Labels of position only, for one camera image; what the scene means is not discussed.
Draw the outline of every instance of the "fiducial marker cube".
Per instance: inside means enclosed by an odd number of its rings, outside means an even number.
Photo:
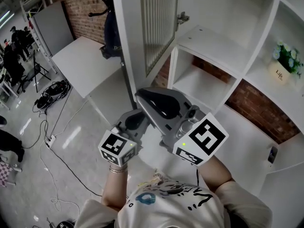
[[[208,113],[174,144],[173,154],[200,166],[215,154],[228,137],[221,124]]]
[[[105,160],[119,167],[123,167],[131,158],[137,155],[136,142],[109,130],[105,132],[98,149]]]

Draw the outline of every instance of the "wrist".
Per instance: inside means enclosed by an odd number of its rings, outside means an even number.
[[[122,171],[122,170],[127,169],[127,168],[128,168],[128,165],[125,164],[124,166],[119,167],[119,166],[117,166],[117,165],[111,164],[111,165],[110,165],[110,168],[113,169],[113,170],[115,170],[115,171]]]

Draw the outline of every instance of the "red brick wall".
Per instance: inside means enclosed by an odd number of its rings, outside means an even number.
[[[153,87],[167,88],[169,69],[170,69],[170,59],[171,59],[171,55],[167,58],[166,62],[160,69],[158,75],[155,77],[154,81],[152,82]]]
[[[88,17],[90,12],[104,11],[105,4],[101,0],[59,0],[63,1],[68,18],[75,36],[84,36],[104,43],[104,22],[106,14],[97,17]]]
[[[225,83],[228,82],[231,77],[221,69],[198,57],[193,58],[192,64]],[[161,68],[152,85],[167,87],[169,69],[170,57]],[[278,144],[285,142],[300,132],[276,104],[245,80],[241,81],[226,101],[226,105],[247,118]]]
[[[278,144],[300,132],[276,104],[245,80],[241,81],[226,105],[243,115]]]

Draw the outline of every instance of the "extension cord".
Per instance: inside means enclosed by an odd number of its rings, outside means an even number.
[[[51,136],[51,139],[50,139],[49,141],[46,140],[46,145],[47,145],[47,147],[48,147],[48,148],[51,148],[52,145],[53,145],[53,143],[55,142],[55,140],[56,140],[56,137],[55,137],[54,135]]]

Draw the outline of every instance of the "fluorescent light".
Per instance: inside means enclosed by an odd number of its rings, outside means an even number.
[[[9,20],[11,19],[11,17],[13,17],[14,15],[15,15],[15,14],[13,13],[11,16],[9,16],[9,18],[8,18],[6,21],[4,21],[4,23],[0,26],[0,28],[2,28],[3,25],[5,25],[6,22],[9,21]]]
[[[5,18],[6,16],[8,16],[9,13],[10,13],[10,11],[7,11],[6,14],[4,14],[4,15],[2,16],[2,18],[0,19],[0,22],[1,22],[2,20],[4,20],[4,18]]]

